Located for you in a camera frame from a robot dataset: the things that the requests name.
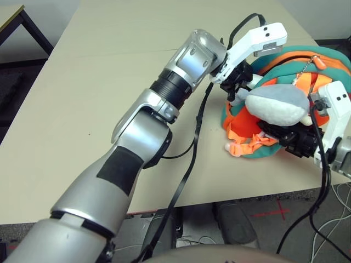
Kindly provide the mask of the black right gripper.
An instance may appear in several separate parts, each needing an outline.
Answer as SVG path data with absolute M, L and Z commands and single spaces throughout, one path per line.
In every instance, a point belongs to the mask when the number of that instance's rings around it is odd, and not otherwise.
M 279 139 L 279 144 L 285 148 L 285 151 L 299 158 L 313 157 L 318 145 L 316 135 L 309 131 L 292 131 L 284 127 L 269 124 L 265 121 L 257 122 L 259 128 L 276 139 Z

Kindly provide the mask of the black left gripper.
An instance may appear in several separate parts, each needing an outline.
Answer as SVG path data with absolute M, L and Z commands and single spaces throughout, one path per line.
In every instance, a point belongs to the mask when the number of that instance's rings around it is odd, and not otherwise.
M 220 84 L 220 88 L 227 93 L 227 100 L 234 101 L 235 95 L 240 88 L 251 91 L 247 86 L 253 80 L 253 69 L 247 62 L 241 62 L 236 66 L 231 74 Z

